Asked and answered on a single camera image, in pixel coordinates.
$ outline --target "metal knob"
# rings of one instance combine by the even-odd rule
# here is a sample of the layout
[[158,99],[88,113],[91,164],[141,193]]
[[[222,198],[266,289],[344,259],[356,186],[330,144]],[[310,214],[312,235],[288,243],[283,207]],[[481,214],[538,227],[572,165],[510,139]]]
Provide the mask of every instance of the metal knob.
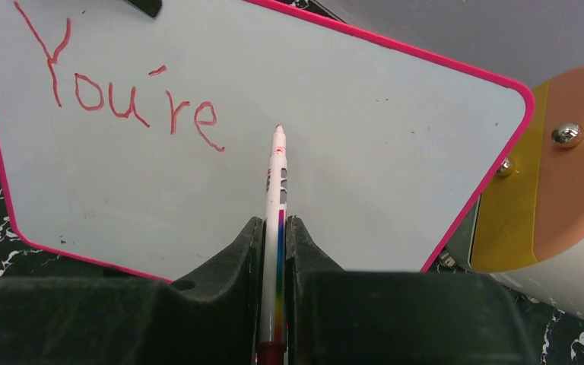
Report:
[[505,158],[503,162],[498,166],[498,171],[496,171],[496,176],[507,177],[513,172],[513,162],[509,157]]
[[552,131],[552,141],[562,148],[576,147],[583,138],[583,128],[576,123],[564,123]]

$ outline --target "pink edge trim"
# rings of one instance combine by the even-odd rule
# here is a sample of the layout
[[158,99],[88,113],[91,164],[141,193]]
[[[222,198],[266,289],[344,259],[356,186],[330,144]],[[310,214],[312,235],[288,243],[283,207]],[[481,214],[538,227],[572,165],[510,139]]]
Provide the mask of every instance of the pink edge trim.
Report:
[[[501,85],[504,87],[508,87],[510,89],[517,91],[519,94],[522,95],[523,99],[525,100],[525,115],[523,116],[523,119],[522,119],[519,127],[517,128],[516,132],[511,137],[509,142],[507,142],[507,145],[505,146],[505,148],[503,148],[503,150],[500,152],[500,155],[498,156],[498,158],[496,159],[494,164],[491,165],[491,168],[487,171],[487,174],[484,176],[484,178],[482,179],[482,181],[480,182],[478,187],[474,190],[474,193],[471,196],[471,198],[468,200],[468,202],[465,204],[464,208],[460,211],[458,216],[455,218],[451,227],[446,231],[446,233],[444,234],[444,237],[440,240],[440,242],[436,246],[433,253],[431,253],[428,260],[422,266],[421,271],[428,270],[428,268],[433,264],[433,262],[435,261],[437,255],[440,253],[442,248],[446,245],[446,242],[448,242],[449,239],[451,238],[451,236],[453,235],[453,232],[458,228],[458,226],[460,225],[460,223],[464,219],[465,215],[469,212],[469,210],[471,209],[471,206],[480,197],[480,194],[482,193],[484,188],[489,183],[491,177],[494,175],[493,171],[497,170],[500,163],[507,156],[509,151],[511,151],[511,149],[516,144],[516,142],[520,139],[520,137],[521,137],[522,133],[525,131],[525,129],[527,129],[527,126],[529,125],[529,122],[531,121],[532,116],[534,114],[534,108],[535,108],[534,95],[532,94],[532,92],[524,84],[522,84],[518,81],[509,79],[509,78],[505,78],[503,76],[494,74],[492,72],[488,72],[488,71],[482,70],[480,68],[475,68],[474,66],[466,65],[464,63],[457,62],[457,61],[454,61],[452,59],[448,59],[444,56],[440,56],[440,55],[437,55],[435,53],[425,51],[423,49],[418,49],[418,48],[415,48],[413,46],[409,46],[408,44],[404,44],[404,43],[401,43],[399,41],[387,38],[385,36],[380,36],[378,34],[371,33],[367,30],[362,30],[362,29],[359,29],[356,27],[352,27],[351,25],[341,23],[341,22],[332,20],[332,19],[327,18],[327,17],[323,17],[321,15],[310,13],[309,11],[304,11],[302,9],[295,8],[291,5],[282,4],[280,2],[276,2],[275,0],[243,0],[243,1],[255,4],[255,5],[260,5],[264,8],[269,8],[271,10],[278,11],[278,12],[281,12],[283,14],[287,14],[287,15],[290,15],[293,17],[297,17],[299,19],[309,21],[311,23],[315,23],[315,24],[321,25],[323,27],[327,27],[327,28],[336,30],[338,32],[345,33],[345,34],[351,35],[353,37],[358,37],[358,38],[361,38],[363,40],[367,40],[371,43],[379,44],[380,46],[384,46],[384,47],[387,47],[390,49],[395,49],[395,50],[398,50],[400,52],[409,54],[411,56],[415,56],[415,57],[436,63],[438,65],[445,66],[447,68],[452,68],[454,70],[464,72],[466,74],[475,76],[477,78],[481,78],[483,80],[493,82],[495,84],[498,84],[498,85]],[[8,215],[10,216],[10,223],[12,226],[12,230],[27,245],[32,246],[33,248],[36,248],[36,249],[42,249],[42,250],[47,251],[47,252],[70,257],[72,259],[77,259],[80,261],[89,262],[91,264],[95,264],[95,265],[99,265],[99,266],[103,266],[103,267],[107,267],[107,268],[114,268],[115,270],[124,271],[124,272],[127,272],[127,273],[132,274],[132,275],[137,275],[137,276],[141,276],[144,278],[152,278],[152,279],[158,279],[158,280],[171,282],[170,279],[160,278],[160,277],[150,275],[150,274],[147,274],[144,272],[139,272],[139,271],[136,271],[136,270],[133,270],[130,268],[123,268],[122,266],[113,265],[113,264],[110,264],[107,262],[101,262],[101,261],[98,261],[95,259],[89,259],[88,257],[75,255],[75,254],[70,253],[70,252],[63,252],[62,250],[59,250],[59,249],[49,248],[49,247],[42,246],[40,244],[33,243],[33,242],[29,241],[19,231],[16,218],[14,217],[14,207],[12,205],[12,201],[10,198],[10,190],[8,188],[8,179],[5,176],[5,166],[4,166],[3,158],[1,155],[1,149],[0,149],[0,180],[1,180],[1,185],[3,188],[3,194],[5,197],[5,204],[6,204],[6,207],[8,209]]]

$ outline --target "marble tabletop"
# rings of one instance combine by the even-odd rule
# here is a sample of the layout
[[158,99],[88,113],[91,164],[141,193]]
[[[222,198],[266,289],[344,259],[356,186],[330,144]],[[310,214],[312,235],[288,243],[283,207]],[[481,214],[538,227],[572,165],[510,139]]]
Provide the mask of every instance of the marble tabletop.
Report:
[[[283,2],[326,15],[320,8],[306,0]],[[435,264],[431,269],[449,271],[440,264]],[[467,274],[462,270],[459,272],[461,275]],[[14,276],[101,278],[115,274],[105,268],[33,249],[22,243],[12,232],[0,185],[0,278]],[[513,293],[513,299],[535,342],[534,346],[540,351],[541,364],[584,364],[583,320],[543,303],[534,304],[517,293]]]

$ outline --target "white marker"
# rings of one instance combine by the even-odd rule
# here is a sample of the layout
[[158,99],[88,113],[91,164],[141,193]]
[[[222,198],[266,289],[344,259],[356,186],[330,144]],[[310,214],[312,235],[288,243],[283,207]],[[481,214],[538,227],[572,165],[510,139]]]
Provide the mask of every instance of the white marker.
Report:
[[287,219],[287,158],[285,132],[277,125],[265,188],[265,245],[259,317],[259,364],[282,365],[287,344],[285,324],[284,263]]

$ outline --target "whiteboard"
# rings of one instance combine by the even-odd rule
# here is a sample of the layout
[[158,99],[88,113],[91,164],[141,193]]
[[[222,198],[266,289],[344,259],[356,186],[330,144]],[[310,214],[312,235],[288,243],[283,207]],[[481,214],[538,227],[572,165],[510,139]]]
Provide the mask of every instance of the whiteboard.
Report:
[[179,278],[262,216],[277,124],[289,214],[317,244],[347,269],[419,271],[532,111],[515,81],[266,0],[165,2],[155,20],[0,0],[14,231],[139,275]]

